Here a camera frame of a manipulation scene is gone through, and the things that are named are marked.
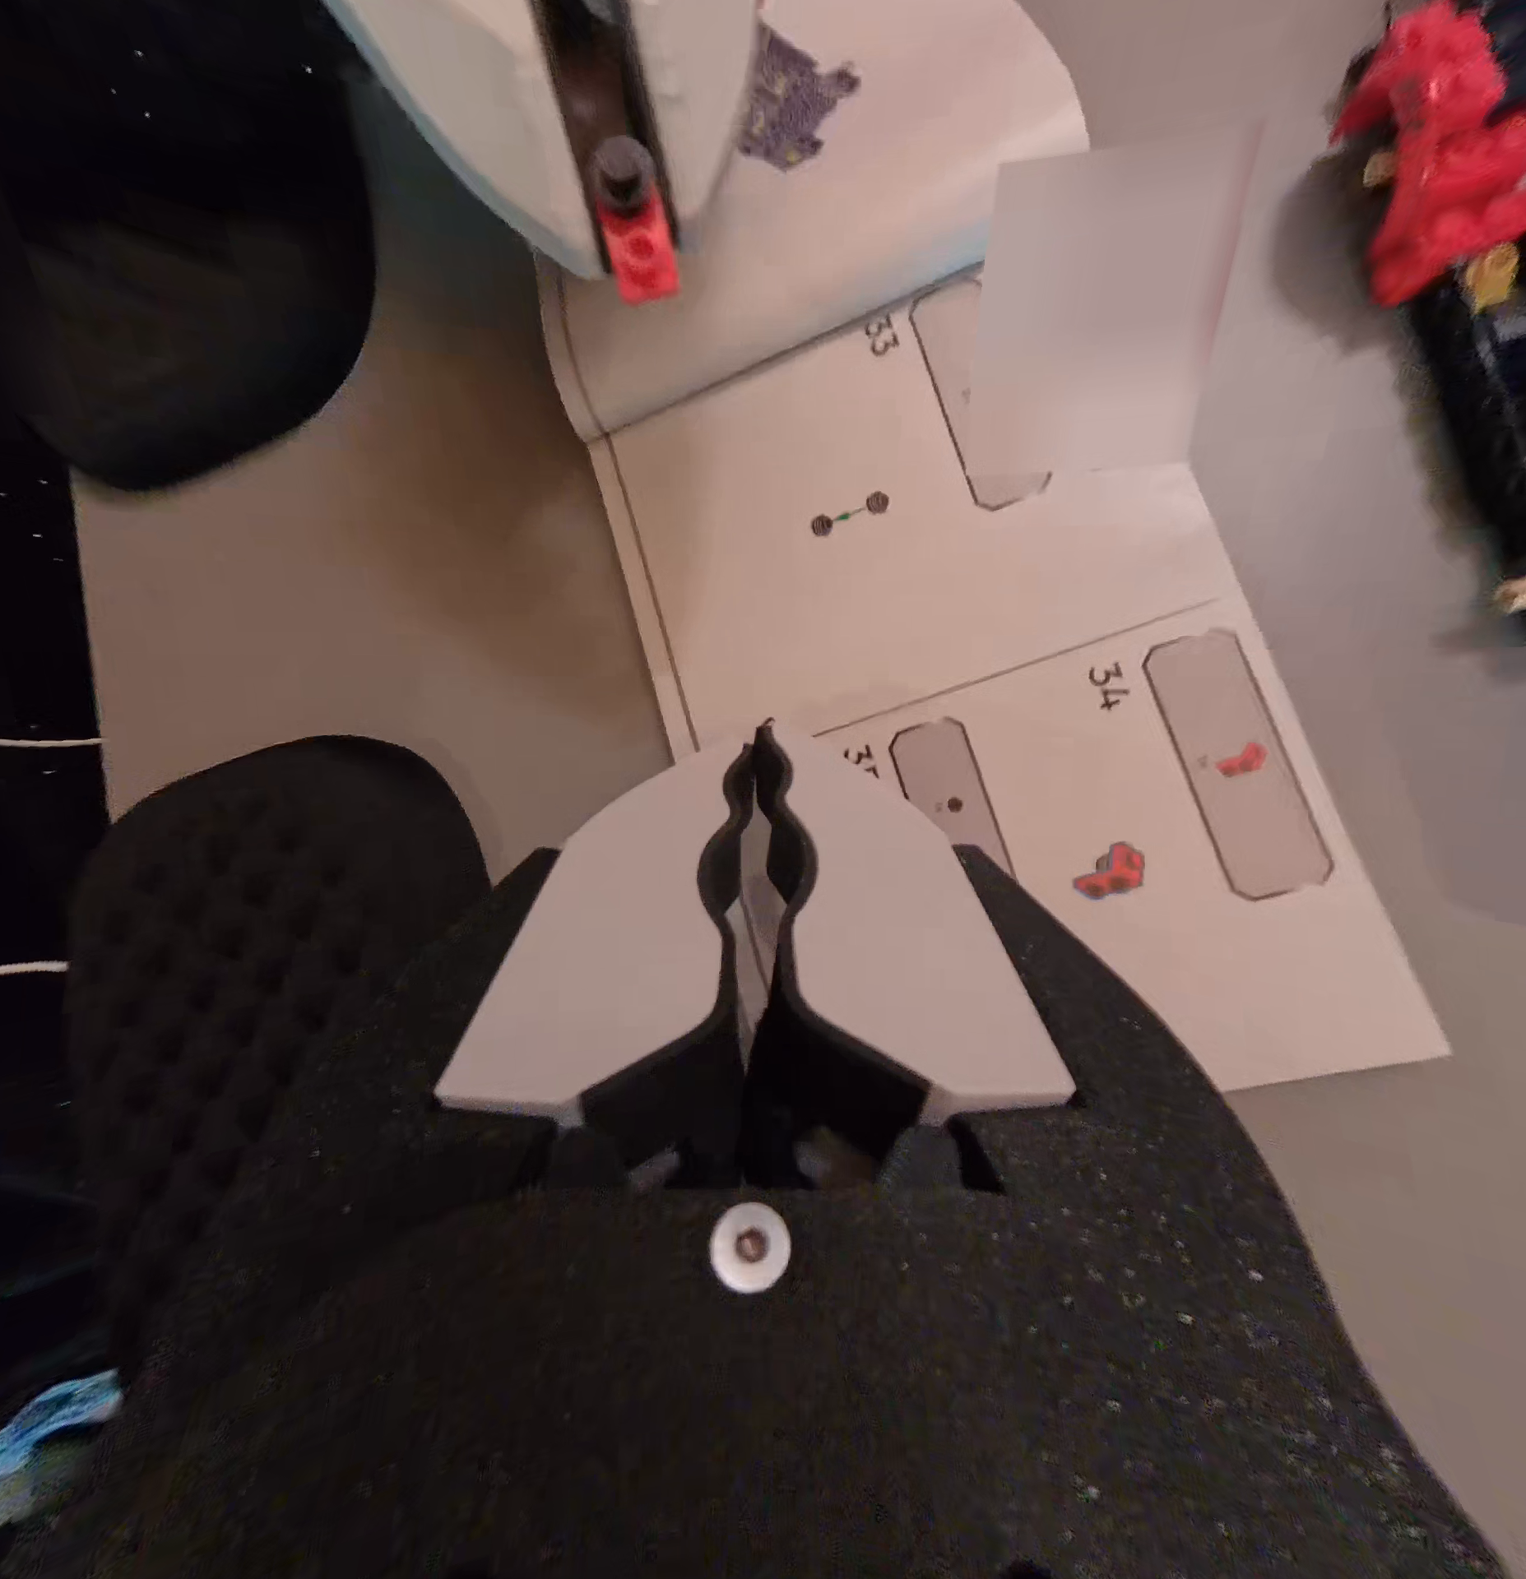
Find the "person's left forearm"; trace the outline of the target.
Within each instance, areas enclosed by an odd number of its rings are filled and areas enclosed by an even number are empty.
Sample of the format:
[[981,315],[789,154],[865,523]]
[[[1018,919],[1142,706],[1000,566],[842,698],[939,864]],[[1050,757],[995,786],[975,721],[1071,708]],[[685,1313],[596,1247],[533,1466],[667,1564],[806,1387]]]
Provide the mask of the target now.
[[376,249],[325,3],[0,3],[0,296],[63,225],[276,221],[367,311]]

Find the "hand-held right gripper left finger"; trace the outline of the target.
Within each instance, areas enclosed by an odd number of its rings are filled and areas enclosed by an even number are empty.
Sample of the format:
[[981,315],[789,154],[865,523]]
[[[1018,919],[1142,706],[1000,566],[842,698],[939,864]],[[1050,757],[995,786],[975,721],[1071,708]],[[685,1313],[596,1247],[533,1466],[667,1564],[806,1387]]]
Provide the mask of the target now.
[[695,752],[567,840],[437,1077],[443,1109],[584,1121],[680,1043],[733,1035],[750,753]]

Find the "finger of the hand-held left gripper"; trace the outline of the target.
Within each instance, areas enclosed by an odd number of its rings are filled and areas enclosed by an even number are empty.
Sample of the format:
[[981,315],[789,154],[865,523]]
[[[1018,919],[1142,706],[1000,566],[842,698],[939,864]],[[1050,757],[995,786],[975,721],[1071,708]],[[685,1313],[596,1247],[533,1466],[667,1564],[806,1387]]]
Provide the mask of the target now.
[[613,3],[634,135],[655,159],[676,249],[690,249],[750,104],[755,3]]
[[607,274],[535,3],[327,9],[481,204],[568,274]]

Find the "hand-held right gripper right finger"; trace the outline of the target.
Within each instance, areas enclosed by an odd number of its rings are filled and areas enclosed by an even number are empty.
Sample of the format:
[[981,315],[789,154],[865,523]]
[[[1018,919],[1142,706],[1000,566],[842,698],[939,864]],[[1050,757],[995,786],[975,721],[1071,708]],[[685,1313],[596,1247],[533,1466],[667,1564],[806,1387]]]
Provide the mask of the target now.
[[770,1048],[788,1102],[831,1130],[1058,1109],[1074,1080],[952,845],[831,744],[755,731],[770,840]]

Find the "lego instruction booklet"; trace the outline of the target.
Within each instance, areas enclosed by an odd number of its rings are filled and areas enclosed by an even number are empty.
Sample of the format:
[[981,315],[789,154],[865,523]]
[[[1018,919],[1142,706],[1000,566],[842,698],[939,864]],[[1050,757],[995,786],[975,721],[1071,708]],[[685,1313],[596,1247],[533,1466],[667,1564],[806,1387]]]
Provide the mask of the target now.
[[630,307],[536,264],[674,757],[795,725],[1000,859],[1222,1090],[1446,1059],[1185,459],[983,484],[995,175],[1088,146],[1018,3],[768,3]]

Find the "small red lego piece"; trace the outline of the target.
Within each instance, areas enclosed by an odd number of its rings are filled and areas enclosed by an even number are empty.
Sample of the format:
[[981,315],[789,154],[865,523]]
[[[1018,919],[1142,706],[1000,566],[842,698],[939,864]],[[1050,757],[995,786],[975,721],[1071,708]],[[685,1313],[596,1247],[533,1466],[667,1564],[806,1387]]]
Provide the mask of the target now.
[[589,195],[620,300],[641,307],[674,299],[676,249],[650,149],[627,134],[602,141],[589,161]]

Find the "red black lego car model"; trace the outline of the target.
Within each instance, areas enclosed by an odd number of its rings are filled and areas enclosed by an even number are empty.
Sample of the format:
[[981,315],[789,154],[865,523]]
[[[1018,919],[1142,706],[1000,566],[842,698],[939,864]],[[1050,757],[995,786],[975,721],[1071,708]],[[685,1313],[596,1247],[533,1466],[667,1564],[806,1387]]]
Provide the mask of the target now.
[[1383,12],[1329,149],[1358,159],[1365,287],[1411,333],[1487,542],[1490,602],[1526,640],[1526,3]]

